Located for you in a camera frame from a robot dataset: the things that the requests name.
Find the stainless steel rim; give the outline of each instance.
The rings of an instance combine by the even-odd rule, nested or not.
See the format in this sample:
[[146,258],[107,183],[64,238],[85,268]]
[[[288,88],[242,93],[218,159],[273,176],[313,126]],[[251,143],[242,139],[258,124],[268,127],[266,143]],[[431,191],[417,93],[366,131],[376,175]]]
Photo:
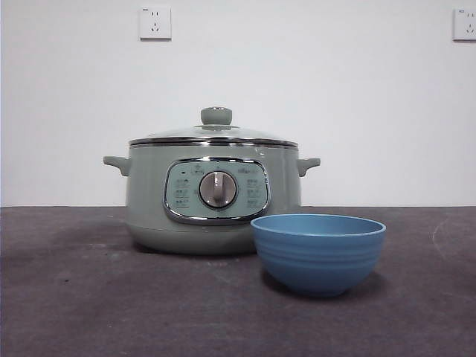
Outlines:
[[298,144],[292,141],[247,138],[145,138],[129,142],[131,147],[280,147],[297,149]]

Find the silver knob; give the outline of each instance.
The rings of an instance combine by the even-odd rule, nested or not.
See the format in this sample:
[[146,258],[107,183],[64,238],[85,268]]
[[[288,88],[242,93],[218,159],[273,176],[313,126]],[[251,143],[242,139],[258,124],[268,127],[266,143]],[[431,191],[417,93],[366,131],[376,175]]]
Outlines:
[[228,206],[237,194],[237,184],[233,177],[222,171],[208,173],[200,182],[200,196],[213,208]]

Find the bowl rim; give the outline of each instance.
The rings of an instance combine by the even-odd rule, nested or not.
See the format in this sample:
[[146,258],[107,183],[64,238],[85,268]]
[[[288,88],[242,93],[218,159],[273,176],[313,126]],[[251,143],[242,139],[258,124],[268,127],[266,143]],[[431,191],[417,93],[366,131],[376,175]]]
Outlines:
[[[262,219],[266,219],[268,217],[276,217],[276,216],[282,216],[282,217],[285,217],[285,216],[327,216],[327,217],[339,217],[339,218],[352,218],[352,219],[358,219],[358,220],[361,220],[361,221],[376,223],[381,228],[378,229],[377,231],[364,232],[364,233],[348,233],[348,234],[296,233],[296,232],[290,232],[290,231],[282,231],[282,230],[279,230],[279,229],[264,228],[264,227],[260,227],[256,223],[256,222],[259,222]],[[255,218],[250,223],[251,223],[251,226],[253,228],[259,229],[261,231],[267,231],[267,232],[278,233],[278,234],[287,234],[287,235],[291,235],[291,236],[305,236],[305,237],[361,237],[361,236],[371,236],[371,235],[374,235],[374,234],[383,233],[387,230],[386,225],[384,225],[381,222],[374,221],[372,219],[361,218],[361,217],[356,217],[356,216],[345,216],[345,215],[341,215],[341,214],[326,214],[326,213],[270,214],[268,216],[261,216],[261,217]]]

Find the pot body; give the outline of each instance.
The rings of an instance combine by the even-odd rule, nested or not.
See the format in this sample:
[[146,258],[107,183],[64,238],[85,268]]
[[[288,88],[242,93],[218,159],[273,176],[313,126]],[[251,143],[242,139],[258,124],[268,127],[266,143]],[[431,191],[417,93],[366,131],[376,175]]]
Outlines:
[[137,242],[162,251],[186,254],[238,254],[254,251],[249,225],[251,218],[239,224],[227,222],[227,219],[220,225],[190,224],[180,222],[167,211],[164,193],[170,168],[178,161],[199,158],[229,158],[260,164],[268,181],[268,203],[258,214],[298,211],[299,177],[303,174],[297,148],[132,146],[127,167],[126,223]]

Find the lid knob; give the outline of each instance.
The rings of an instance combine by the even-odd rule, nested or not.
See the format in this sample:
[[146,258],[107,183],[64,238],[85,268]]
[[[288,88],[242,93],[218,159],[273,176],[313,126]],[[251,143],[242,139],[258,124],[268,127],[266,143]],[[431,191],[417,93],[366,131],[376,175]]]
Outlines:
[[212,106],[202,109],[202,123],[204,125],[230,125],[231,109],[222,106]]

